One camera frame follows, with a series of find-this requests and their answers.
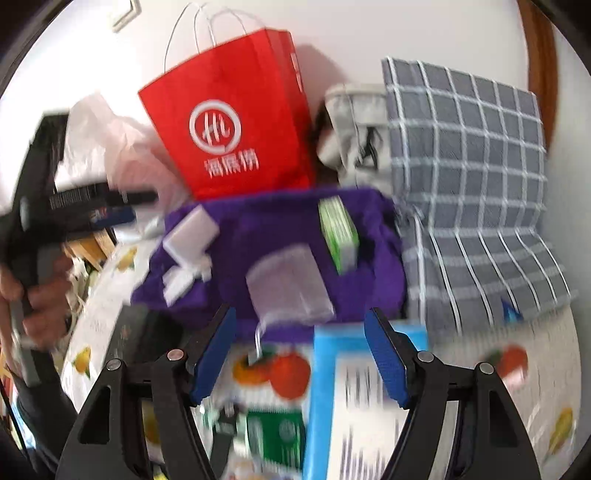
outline gray plaid cloth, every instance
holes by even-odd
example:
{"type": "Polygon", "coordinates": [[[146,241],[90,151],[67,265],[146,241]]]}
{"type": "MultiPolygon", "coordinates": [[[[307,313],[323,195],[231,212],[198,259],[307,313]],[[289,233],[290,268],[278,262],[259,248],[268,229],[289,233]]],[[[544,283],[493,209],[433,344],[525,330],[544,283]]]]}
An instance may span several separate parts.
{"type": "Polygon", "coordinates": [[[535,96],[422,62],[382,66],[394,197],[410,212],[408,316],[462,333],[569,303],[535,230],[547,181],[535,96]]]}

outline plastic bag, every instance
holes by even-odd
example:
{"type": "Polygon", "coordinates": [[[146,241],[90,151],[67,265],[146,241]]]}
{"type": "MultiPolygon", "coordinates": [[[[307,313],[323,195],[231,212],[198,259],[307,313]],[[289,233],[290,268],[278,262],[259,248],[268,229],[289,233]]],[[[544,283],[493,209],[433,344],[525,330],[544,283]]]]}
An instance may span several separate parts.
{"type": "Polygon", "coordinates": [[[144,226],[190,198],[156,133],[115,115],[103,96],[94,93],[70,110],[56,187],[66,190],[105,178],[111,188],[156,189],[157,204],[137,210],[138,223],[144,226]]]}

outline black tool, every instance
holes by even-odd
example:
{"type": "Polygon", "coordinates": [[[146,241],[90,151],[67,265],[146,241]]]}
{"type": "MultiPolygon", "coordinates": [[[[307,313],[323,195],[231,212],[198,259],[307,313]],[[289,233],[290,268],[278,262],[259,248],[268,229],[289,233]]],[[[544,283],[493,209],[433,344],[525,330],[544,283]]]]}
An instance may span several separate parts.
{"type": "Polygon", "coordinates": [[[391,349],[392,371],[403,372],[394,383],[405,381],[404,401],[399,403],[409,409],[382,480],[429,477],[448,401],[458,401],[459,407],[446,480],[541,478],[519,412],[492,365],[483,362],[474,370],[454,367],[431,352],[417,352],[408,336],[395,332],[379,309],[367,314],[365,336],[382,377],[385,355],[376,350],[391,349]],[[379,334],[383,343],[376,338],[379,334]]]}
{"type": "MultiPolygon", "coordinates": [[[[406,335],[394,332],[379,310],[391,348],[409,373],[410,412],[382,480],[427,480],[448,401],[459,400],[455,442],[447,479],[535,480],[540,472],[525,428],[501,379],[488,364],[474,370],[442,364],[417,352],[406,335]]],[[[196,406],[200,368],[208,348],[235,312],[222,306],[210,325],[187,345],[153,364],[111,360],[97,379],[61,458],[56,480],[149,478],[142,438],[141,398],[152,398],[169,480],[218,480],[197,434],[190,406],[196,406]]],[[[229,342],[216,354],[226,354],[229,342]]]]}
{"type": "MultiPolygon", "coordinates": [[[[132,205],[151,203],[154,191],[121,193],[106,183],[56,193],[54,176],[63,159],[68,115],[45,116],[25,158],[12,210],[0,218],[0,262],[25,291],[47,281],[63,242],[83,238],[108,226],[132,222],[132,205]]],[[[56,376],[51,355],[27,342],[22,321],[33,312],[25,295],[11,303],[16,360],[33,386],[56,376]]]]}

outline blue object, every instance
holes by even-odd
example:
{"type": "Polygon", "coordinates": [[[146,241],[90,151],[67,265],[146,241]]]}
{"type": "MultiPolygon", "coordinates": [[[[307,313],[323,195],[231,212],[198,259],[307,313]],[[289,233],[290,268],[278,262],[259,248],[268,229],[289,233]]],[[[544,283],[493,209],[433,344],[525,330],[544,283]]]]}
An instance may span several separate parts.
{"type": "MultiPolygon", "coordinates": [[[[391,322],[406,333],[417,350],[427,349],[427,331],[417,325],[391,322]]],[[[303,480],[326,480],[335,399],[335,367],[339,355],[371,353],[362,324],[317,326],[310,387],[310,421],[306,437],[303,480]]]]}
{"type": "Polygon", "coordinates": [[[236,309],[230,308],[223,318],[203,356],[195,365],[195,383],[191,390],[191,400],[199,405],[211,395],[224,360],[236,338],[236,309]]]}
{"type": "Polygon", "coordinates": [[[374,312],[369,311],[365,314],[363,329],[389,397],[396,400],[401,408],[407,408],[409,396],[404,364],[392,348],[374,312]]]}
{"type": "Polygon", "coordinates": [[[513,308],[513,305],[503,299],[501,299],[501,303],[503,304],[503,318],[507,323],[517,323],[523,320],[523,315],[519,310],[513,308]]]}

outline screw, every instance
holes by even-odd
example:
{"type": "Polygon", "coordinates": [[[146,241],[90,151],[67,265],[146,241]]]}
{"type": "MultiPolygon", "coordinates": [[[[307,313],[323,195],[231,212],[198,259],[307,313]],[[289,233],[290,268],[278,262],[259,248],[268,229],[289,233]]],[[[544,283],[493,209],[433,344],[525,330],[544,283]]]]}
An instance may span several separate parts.
{"type": "Polygon", "coordinates": [[[495,368],[491,364],[480,364],[480,371],[485,375],[492,375],[495,368]]]}
{"type": "Polygon", "coordinates": [[[119,360],[118,358],[114,358],[113,360],[109,360],[107,362],[107,370],[109,372],[114,372],[115,370],[117,370],[119,367],[121,366],[121,360],[119,360]]]}
{"type": "Polygon", "coordinates": [[[184,357],[184,352],[181,349],[179,349],[179,348],[175,348],[174,350],[169,351],[166,354],[166,357],[170,361],[180,360],[182,357],[184,357]]]}
{"type": "Polygon", "coordinates": [[[431,352],[427,351],[419,352],[417,357],[421,362],[426,364],[430,364],[431,362],[433,362],[433,359],[435,358],[435,356],[431,352]]]}

